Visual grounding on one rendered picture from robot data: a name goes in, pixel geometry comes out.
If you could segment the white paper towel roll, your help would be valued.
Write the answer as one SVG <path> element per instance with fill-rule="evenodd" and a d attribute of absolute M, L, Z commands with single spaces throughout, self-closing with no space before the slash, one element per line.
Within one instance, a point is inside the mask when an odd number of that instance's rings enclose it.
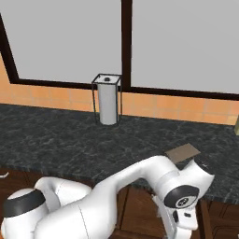
<path fill-rule="evenodd" d="M 105 81 L 98 85 L 98 99 L 100 122 L 104 125 L 113 125 L 117 122 L 117 92 L 116 85 Z"/>

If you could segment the brown flat board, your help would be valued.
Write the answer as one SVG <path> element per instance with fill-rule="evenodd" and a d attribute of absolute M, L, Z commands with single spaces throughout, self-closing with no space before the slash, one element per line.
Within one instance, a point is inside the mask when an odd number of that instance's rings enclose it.
<path fill-rule="evenodd" d="M 166 151 L 165 154 L 173 163 L 179 163 L 200 154 L 200 151 L 192 144 L 188 143 L 177 148 L 170 149 Z"/>

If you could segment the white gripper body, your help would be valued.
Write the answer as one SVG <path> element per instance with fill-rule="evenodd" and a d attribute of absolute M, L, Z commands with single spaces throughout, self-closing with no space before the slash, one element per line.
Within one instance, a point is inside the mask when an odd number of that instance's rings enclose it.
<path fill-rule="evenodd" d="M 167 238 L 168 239 L 190 239 L 191 230 L 175 227 L 167 231 Z"/>

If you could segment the dark brown window frame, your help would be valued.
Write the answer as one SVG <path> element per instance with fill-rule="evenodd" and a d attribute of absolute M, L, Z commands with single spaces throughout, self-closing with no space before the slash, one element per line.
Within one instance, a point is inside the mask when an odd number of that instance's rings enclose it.
<path fill-rule="evenodd" d="M 209 91 L 182 91 L 155 88 L 141 88 L 131 86 L 132 72 L 132 16 L 133 0 L 120 0 L 121 7 L 121 70 L 122 91 L 130 93 L 143 93 L 154 95 L 182 96 L 205 99 L 219 99 L 239 101 L 239 93 L 223 93 Z M 43 86 L 66 89 L 95 89 L 91 83 L 73 83 L 61 81 L 46 81 L 19 78 L 11 47 L 7 39 L 7 32 L 0 13 L 0 53 L 3 57 L 4 66 L 7 70 L 8 81 L 15 85 Z"/>

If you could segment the dark wood cabinet front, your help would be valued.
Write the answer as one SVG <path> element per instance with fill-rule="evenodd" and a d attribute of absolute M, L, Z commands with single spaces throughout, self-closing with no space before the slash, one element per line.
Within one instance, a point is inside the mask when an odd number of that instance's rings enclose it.
<path fill-rule="evenodd" d="M 239 239 L 239 204 L 200 200 L 197 213 L 200 239 Z"/>

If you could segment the dark wood cabinet door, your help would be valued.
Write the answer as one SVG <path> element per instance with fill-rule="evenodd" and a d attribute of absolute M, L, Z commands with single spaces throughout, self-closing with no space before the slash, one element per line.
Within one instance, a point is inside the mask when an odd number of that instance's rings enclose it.
<path fill-rule="evenodd" d="M 109 239 L 162 239 L 162 221 L 145 190 L 126 187 L 117 196 L 117 224 Z"/>

